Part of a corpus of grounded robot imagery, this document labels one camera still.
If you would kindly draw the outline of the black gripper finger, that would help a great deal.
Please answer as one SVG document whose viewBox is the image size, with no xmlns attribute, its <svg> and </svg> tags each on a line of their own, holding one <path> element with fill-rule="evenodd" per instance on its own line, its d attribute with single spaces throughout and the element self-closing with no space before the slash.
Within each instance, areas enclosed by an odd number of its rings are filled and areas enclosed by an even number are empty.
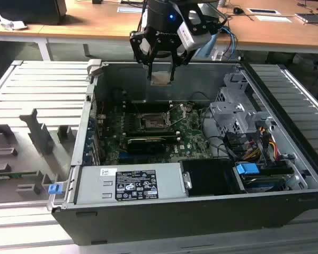
<svg viewBox="0 0 318 254">
<path fill-rule="evenodd" d="M 173 81 L 176 68 L 181 65 L 187 65 L 192 59 L 192 57 L 194 56 L 195 50 L 192 50 L 192 51 L 185 50 L 183 54 L 179 56 L 177 52 L 177 46 L 173 45 L 173 46 L 170 46 L 170 52 L 172 56 L 170 81 Z"/>
<path fill-rule="evenodd" d="M 153 59 L 152 59 L 151 45 L 148 43 L 146 36 L 147 34 L 145 31 L 141 31 L 141 32 L 131 31 L 129 41 L 130 41 L 130 45 L 133 50 L 136 61 L 148 67 L 147 79 L 151 79 Z M 143 41 L 145 41 L 148 44 L 147 54 L 145 54 L 142 48 L 140 47 Z"/>
</svg>

